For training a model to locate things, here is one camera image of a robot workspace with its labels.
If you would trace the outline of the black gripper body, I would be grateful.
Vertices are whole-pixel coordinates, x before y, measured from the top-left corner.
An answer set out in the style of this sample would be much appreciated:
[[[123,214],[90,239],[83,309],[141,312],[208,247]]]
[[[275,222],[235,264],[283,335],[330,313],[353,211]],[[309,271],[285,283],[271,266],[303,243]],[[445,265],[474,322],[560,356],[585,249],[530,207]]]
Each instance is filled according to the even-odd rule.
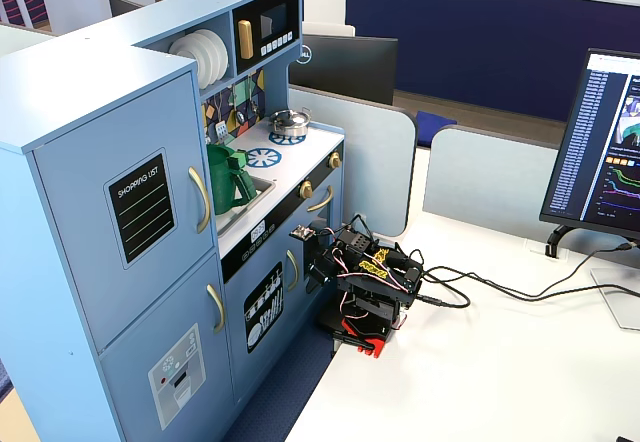
[[[344,251],[346,246],[342,242],[337,242],[331,246],[319,244],[313,252],[313,260],[318,271],[323,275],[338,275],[348,272],[346,262],[344,261]]]

